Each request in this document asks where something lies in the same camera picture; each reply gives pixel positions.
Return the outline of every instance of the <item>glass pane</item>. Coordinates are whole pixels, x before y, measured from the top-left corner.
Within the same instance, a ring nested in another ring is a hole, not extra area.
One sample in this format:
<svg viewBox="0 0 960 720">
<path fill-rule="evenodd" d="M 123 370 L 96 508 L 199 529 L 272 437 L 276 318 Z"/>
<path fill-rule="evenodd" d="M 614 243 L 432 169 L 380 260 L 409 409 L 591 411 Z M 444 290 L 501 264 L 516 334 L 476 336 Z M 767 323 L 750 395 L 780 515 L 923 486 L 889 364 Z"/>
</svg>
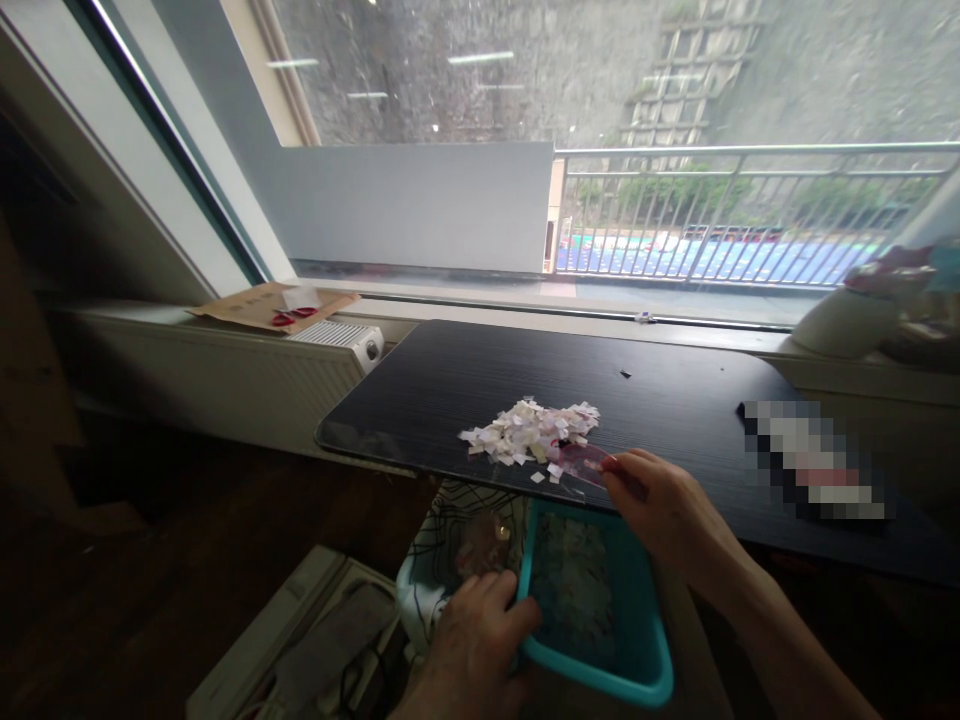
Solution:
<svg viewBox="0 0 960 720">
<path fill-rule="evenodd" d="M 358 287 L 790 324 L 960 155 L 885 145 L 957 137 L 960 0 L 154 5 L 126 40 L 169 34 L 298 272 Z"/>
</svg>

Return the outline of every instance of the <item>blue basket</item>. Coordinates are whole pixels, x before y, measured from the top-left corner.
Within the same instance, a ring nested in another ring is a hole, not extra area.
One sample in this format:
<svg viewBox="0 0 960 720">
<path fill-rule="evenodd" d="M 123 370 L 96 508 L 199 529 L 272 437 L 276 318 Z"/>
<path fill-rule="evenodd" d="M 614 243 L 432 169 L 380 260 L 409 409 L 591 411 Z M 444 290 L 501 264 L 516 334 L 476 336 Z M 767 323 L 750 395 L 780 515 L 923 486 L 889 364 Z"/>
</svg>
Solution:
<svg viewBox="0 0 960 720">
<path fill-rule="evenodd" d="M 523 643 L 524 654 L 545 668 L 628 703 L 651 709 L 663 706 L 673 695 L 673 663 L 647 551 L 619 517 L 534 499 L 517 600 L 529 594 L 542 513 L 600 528 L 612 595 L 617 673 L 575 660 L 541 644 L 532 635 Z"/>
</svg>

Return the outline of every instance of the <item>balcony railing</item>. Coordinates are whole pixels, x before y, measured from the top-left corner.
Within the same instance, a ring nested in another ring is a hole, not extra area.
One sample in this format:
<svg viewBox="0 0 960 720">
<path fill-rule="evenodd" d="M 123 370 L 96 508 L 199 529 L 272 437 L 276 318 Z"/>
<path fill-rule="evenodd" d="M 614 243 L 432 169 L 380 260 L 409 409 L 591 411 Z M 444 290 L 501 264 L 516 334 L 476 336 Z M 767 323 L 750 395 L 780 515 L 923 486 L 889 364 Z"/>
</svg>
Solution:
<svg viewBox="0 0 960 720">
<path fill-rule="evenodd" d="M 960 142 L 558 150 L 558 273 L 830 288 L 882 253 Z"/>
</svg>

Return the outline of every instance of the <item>dark floor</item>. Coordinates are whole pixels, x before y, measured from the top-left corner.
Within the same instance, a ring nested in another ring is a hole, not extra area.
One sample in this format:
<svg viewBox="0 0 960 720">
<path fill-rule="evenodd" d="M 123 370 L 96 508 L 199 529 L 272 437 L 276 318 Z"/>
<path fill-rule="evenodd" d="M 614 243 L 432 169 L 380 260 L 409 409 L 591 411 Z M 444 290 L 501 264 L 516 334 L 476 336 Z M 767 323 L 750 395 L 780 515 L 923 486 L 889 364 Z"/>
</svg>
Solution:
<svg viewBox="0 0 960 720">
<path fill-rule="evenodd" d="M 0 484 L 2 717 L 182 717 L 312 546 L 393 577 L 433 495 L 424 481 L 246 445 L 151 430 L 141 451 L 134 437 L 111 456 L 110 488 L 127 486 L 150 530 L 91 538 Z M 960 652 L 908 633 L 866 576 L 758 559 L 885 717 L 960 717 Z M 955 599 L 937 603 L 946 617 L 960 617 Z M 736 716 L 771 717 L 729 626 L 706 607 L 701 618 Z"/>
<path fill-rule="evenodd" d="M 311 547 L 393 577 L 432 497 L 425 482 L 246 445 L 208 441 L 197 460 L 188 444 L 165 458 L 152 500 L 167 511 L 144 532 L 91 538 L 0 485 L 0 716 L 182 717 Z"/>
</svg>

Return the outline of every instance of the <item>white radiator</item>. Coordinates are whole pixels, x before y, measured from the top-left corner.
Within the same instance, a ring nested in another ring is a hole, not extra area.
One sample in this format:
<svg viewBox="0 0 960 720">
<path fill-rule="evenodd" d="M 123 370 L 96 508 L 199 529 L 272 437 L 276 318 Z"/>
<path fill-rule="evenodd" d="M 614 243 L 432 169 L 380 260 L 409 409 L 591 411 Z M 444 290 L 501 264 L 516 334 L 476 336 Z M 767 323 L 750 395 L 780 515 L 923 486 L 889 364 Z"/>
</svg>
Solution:
<svg viewBox="0 0 960 720">
<path fill-rule="evenodd" d="M 174 306 L 84 301 L 47 309 L 82 397 L 184 430 L 328 459 L 342 460 L 316 446 L 317 423 L 384 350 L 379 328 L 336 322 L 280 337 Z"/>
</svg>

